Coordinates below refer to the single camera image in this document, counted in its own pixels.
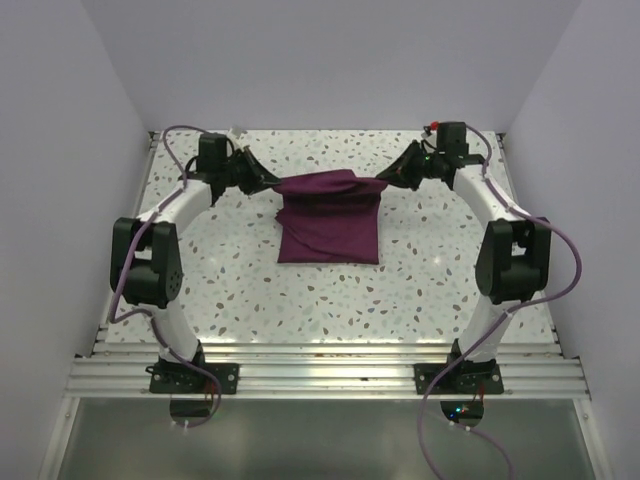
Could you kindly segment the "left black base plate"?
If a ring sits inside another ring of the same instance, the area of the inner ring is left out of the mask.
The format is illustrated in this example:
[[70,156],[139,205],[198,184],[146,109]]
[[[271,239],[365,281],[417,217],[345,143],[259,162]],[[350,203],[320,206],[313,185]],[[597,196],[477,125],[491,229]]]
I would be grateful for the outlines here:
[[153,394],[234,395],[240,378],[240,365],[210,363],[200,352],[190,366],[159,358],[147,366],[145,372],[151,377],[149,391]]

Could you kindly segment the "aluminium rail frame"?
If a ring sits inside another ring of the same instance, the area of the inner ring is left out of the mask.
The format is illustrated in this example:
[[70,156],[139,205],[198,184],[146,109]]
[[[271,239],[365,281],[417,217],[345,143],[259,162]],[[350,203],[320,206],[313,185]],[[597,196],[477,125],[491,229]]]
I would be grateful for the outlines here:
[[[346,168],[374,176],[419,130],[254,130],[258,159],[280,177]],[[388,188],[380,265],[280,265],[281,197],[229,189],[180,236],[181,309],[207,360],[240,366],[240,398],[416,397],[413,365],[440,363],[479,298],[473,267],[484,231],[438,181]],[[103,322],[74,361],[69,397],[142,397],[158,347],[146,318]],[[523,309],[501,344],[497,399],[589,398],[546,305]]]

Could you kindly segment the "purple cloth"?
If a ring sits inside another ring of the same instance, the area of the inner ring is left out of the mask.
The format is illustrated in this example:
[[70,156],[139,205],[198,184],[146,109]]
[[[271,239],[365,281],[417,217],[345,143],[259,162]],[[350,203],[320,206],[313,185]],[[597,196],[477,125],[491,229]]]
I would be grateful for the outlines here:
[[281,264],[379,263],[378,214],[388,183],[348,169],[285,178],[276,221]]

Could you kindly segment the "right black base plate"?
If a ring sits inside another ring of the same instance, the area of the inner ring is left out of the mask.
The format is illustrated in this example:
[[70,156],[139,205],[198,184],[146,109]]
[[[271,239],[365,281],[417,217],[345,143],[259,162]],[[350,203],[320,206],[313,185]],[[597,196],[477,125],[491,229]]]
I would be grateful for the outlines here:
[[505,392],[500,366],[495,359],[486,362],[463,360],[442,376],[458,357],[451,352],[445,362],[413,365],[416,393],[434,395],[501,395]]

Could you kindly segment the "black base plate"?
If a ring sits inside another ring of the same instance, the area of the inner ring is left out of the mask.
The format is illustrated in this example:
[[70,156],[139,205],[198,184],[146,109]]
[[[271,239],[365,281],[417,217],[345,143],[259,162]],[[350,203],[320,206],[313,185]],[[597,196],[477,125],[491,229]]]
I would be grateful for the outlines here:
[[486,362],[463,360],[442,376],[458,357],[451,352],[445,362],[413,365],[416,393],[434,395],[501,395],[505,392],[500,366],[495,359]]
[[151,377],[149,391],[153,394],[234,395],[240,378],[240,365],[210,363],[200,352],[190,366],[159,358],[147,366],[145,372]]

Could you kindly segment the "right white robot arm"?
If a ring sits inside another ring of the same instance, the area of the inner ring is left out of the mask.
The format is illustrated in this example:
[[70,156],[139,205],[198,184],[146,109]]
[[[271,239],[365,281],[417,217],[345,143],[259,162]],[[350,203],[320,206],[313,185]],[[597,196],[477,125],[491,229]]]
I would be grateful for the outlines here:
[[498,347],[512,318],[547,285],[551,247],[549,227],[528,213],[516,213],[516,203],[494,182],[492,154],[472,153],[467,137],[473,131],[464,122],[434,122],[421,141],[412,141],[377,175],[412,191],[424,180],[443,182],[484,230],[474,266],[478,302],[446,363],[430,379],[461,393],[493,378]]

